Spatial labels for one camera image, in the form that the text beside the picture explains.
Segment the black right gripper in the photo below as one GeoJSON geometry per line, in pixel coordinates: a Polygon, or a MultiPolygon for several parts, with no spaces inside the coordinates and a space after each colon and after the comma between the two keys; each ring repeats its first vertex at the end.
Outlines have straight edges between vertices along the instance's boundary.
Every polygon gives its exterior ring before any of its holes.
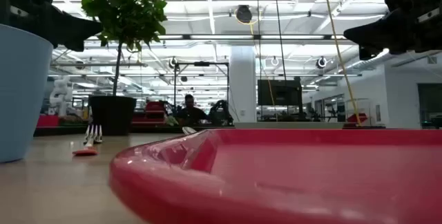
{"type": "Polygon", "coordinates": [[[441,49],[441,0],[385,0],[390,13],[370,24],[344,31],[358,44],[359,59],[370,60],[388,49],[392,55],[408,50],[441,49]]]}

